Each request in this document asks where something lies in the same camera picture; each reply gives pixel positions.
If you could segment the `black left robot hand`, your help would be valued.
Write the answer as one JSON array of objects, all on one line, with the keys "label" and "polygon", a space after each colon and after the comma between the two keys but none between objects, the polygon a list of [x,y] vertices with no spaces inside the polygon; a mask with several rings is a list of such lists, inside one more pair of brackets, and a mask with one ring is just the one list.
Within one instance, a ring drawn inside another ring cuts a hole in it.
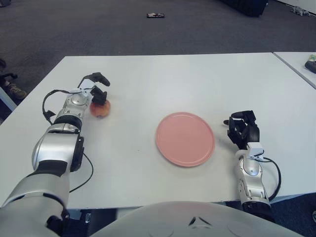
[{"label": "black left robot hand", "polygon": [[99,104],[99,105],[104,105],[107,99],[107,92],[106,91],[103,92],[96,85],[96,83],[99,82],[109,87],[110,82],[108,81],[108,79],[105,76],[103,76],[100,72],[92,73],[90,75],[85,76],[84,78],[94,83],[93,85],[88,87],[88,89],[91,89],[90,91],[90,94],[92,95],[91,102]]}]

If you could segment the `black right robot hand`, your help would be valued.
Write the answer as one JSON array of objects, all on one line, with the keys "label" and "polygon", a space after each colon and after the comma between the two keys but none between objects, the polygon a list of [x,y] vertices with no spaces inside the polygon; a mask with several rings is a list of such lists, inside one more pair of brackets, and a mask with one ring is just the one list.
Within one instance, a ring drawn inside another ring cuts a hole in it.
[{"label": "black right robot hand", "polygon": [[255,121],[253,111],[235,112],[223,121],[228,126],[228,137],[240,150],[247,150],[248,143],[260,142],[260,129]]}]

